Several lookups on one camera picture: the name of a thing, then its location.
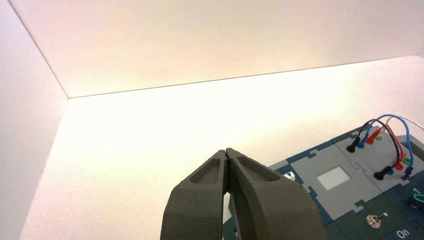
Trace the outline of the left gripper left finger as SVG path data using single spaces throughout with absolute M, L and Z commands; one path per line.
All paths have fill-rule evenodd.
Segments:
M 222 239 L 228 179 L 228 157 L 220 149 L 173 188 L 163 213 L 160 239 Z

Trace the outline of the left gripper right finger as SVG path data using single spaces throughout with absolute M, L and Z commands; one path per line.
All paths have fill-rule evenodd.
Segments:
M 232 149 L 229 186 L 241 240 L 325 240 L 320 211 L 299 183 Z

